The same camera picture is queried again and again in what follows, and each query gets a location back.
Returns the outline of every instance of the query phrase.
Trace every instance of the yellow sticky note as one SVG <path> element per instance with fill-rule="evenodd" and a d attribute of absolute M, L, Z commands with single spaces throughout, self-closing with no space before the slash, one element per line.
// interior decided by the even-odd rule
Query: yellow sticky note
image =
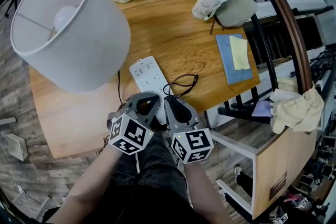
<path fill-rule="evenodd" d="M 230 36 L 230 45 L 235 70 L 250 69 L 247 58 L 247 40 Z"/>

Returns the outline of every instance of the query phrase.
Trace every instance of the white lamp shade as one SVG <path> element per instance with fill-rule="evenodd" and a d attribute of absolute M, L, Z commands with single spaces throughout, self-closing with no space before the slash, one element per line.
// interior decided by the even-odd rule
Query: white lamp shade
<path fill-rule="evenodd" d="M 75 13 L 66 14 L 71 7 Z M 65 19 L 57 32 L 54 21 L 61 17 Z M 57 86 L 83 92 L 118 72 L 131 34 L 113 0 L 22 0 L 10 39 L 14 50 Z"/>

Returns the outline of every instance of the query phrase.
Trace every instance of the wooden floor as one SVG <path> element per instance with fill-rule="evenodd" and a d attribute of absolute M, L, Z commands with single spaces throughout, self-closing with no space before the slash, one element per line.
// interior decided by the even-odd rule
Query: wooden floor
<path fill-rule="evenodd" d="M 18 194 L 16 185 L 23 186 L 27 197 L 17 202 L 16 206 L 33 217 L 47 196 L 55 204 L 61 203 L 62 197 L 68 194 L 76 179 L 95 159 L 96 153 L 53 159 L 35 110 L 28 65 L 10 45 L 10 24 L 14 10 L 11 9 L 9 18 L 5 19 L 6 6 L 0 8 L 0 118 L 16 116 L 17 122 L 0 126 L 0 143 L 6 148 L 5 135 L 14 133 L 26 140 L 29 157 L 24 162 L 10 156 L 8 159 L 0 146 L 0 186 L 10 200 Z M 217 131 L 252 146 L 262 144 L 272 136 L 270 126 L 242 120 L 233 120 Z M 8 161 L 12 164 L 13 173 Z M 221 178 L 249 201 L 249 197 L 234 182 L 233 168 L 237 163 L 241 163 L 244 172 L 251 175 L 250 160 L 218 145 L 203 166 L 216 188 L 215 180 Z M 230 206 L 228 210 L 235 223 L 246 223 Z"/>

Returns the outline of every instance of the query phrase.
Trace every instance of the power strip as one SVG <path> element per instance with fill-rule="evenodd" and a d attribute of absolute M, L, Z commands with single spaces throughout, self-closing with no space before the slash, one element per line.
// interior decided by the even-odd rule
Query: power strip
<path fill-rule="evenodd" d="M 160 105 L 156 118 L 160 124 L 166 124 L 167 121 L 163 107 L 163 99 L 166 95 L 163 92 L 163 87 L 167 84 L 167 81 L 154 57 L 149 56 L 139 59 L 135 64 L 130 66 L 130 72 L 141 92 L 152 92 L 160 96 Z"/>

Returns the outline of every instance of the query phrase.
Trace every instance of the light bulb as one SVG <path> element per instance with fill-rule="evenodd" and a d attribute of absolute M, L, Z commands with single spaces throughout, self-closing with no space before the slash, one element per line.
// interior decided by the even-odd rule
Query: light bulb
<path fill-rule="evenodd" d="M 54 18 L 54 26 L 58 32 L 63 30 L 76 10 L 77 8 L 73 6 L 65 6 L 59 9 Z"/>

